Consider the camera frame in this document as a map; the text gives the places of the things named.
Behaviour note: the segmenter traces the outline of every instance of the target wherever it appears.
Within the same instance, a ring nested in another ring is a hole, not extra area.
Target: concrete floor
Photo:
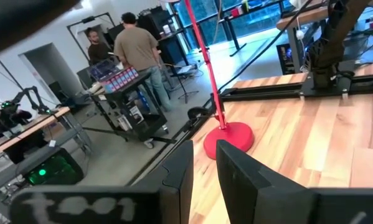
[[[222,86],[230,80],[240,66],[255,55],[256,51],[260,51],[267,39],[274,37],[277,32],[277,30],[272,29],[240,39],[240,43],[248,42],[248,44],[234,57],[229,57],[229,54],[234,51],[232,42],[211,47],[210,56],[217,85]],[[284,35],[276,44],[282,44],[286,41],[287,37]],[[368,46],[372,43],[373,38],[370,38]],[[281,75],[276,44],[255,63],[247,67],[241,76],[229,83],[227,87],[232,86],[238,80]],[[192,61],[202,60],[199,54],[192,54],[189,58]],[[373,48],[364,54],[361,59],[364,62],[373,62]],[[174,105],[174,110],[165,113],[169,134],[158,131],[157,136],[171,138],[187,121],[188,109],[194,106],[202,106],[209,99],[212,90],[206,65],[202,65],[200,70],[203,75],[196,74],[195,78],[187,79],[184,83],[187,91],[199,91],[197,94],[190,96],[188,104],[185,104],[184,100],[178,100],[178,97],[183,94],[181,89],[171,92],[171,102]],[[98,115],[85,121],[84,114],[85,112],[81,112],[77,115],[84,126],[109,129],[103,117]],[[87,175],[81,181],[81,185],[126,185],[164,145],[162,142],[155,142],[154,149],[147,149],[141,142],[125,142],[121,137],[114,134],[91,131],[88,131],[88,134],[95,145],[95,149],[100,153],[93,155],[91,158],[85,157],[79,150],[73,154],[83,165],[83,168],[87,170]],[[76,147],[76,145],[66,146],[67,149],[71,147]]]

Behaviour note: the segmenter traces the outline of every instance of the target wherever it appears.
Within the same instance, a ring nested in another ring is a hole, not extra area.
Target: doorway
[[[30,50],[20,58],[53,99],[64,103],[83,91],[80,80],[71,71],[54,44]]]

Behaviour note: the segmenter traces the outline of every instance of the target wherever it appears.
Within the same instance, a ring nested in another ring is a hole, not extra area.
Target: white wall
[[[13,74],[15,79],[23,87],[35,85],[39,89],[40,95],[42,97],[47,98],[48,100],[51,99],[48,93],[41,87],[41,84],[33,77],[24,62],[19,58],[19,55],[23,54],[24,52],[28,52],[49,43],[53,43],[56,46],[57,50],[63,56],[64,60],[69,65],[74,75],[77,75],[77,72],[79,70],[88,66],[88,62],[85,56],[68,32],[66,28],[67,25],[79,22],[81,19],[84,19],[88,16],[96,16],[104,12],[109,12],[115,24],[119,24],[121,15],[125,12],[130,11],[137,14],[143,9],[159,5],[159,2],[157,0],[89,1],[91,8],[83,8],[75,11],[70,11],[57,20],[53,21],[51,24],[41,29],[34,35],[30,36],[28,39],[25,39],[22,42],[0,53],[0,59],[2,60],[3,64],[6,65],[8,70]],[[74,34],[77,34],[80,30],[84,30],[90,26],[98,25],[102,25],[102,27],[111,27],[111,25],[107,22],[101,19],[97,19],[93,22],[89,22],[88,24],[80,24],[72,27],[72,32]],[[7,75],[2,67],[0,67],[0,71],[2,71],[4,74],[6,74],[7,77],[9,77],[9,75]],[[20,89],[18,89],[15,84],[11,83],[7,78],[4,78],[2,75],[0,75],[0,98],[2,100],[12,99],[19,90]],[[31,105],[27,100],[22,100],[21,108],[24,110],[31,110]]]

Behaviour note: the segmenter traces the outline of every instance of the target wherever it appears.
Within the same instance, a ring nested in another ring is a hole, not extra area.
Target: green light
[[[39,170],[38,174],[39,175],[45,175],[47,173],[46,170],[42,169],[42,170]]]

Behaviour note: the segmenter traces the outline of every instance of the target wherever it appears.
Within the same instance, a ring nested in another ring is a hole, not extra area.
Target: beige t-shirt
[[[152,49],[158,41],[145,29],[132,27],[121,31],[115,40],[114,54],[124,57],[137,71],[157,65]]]

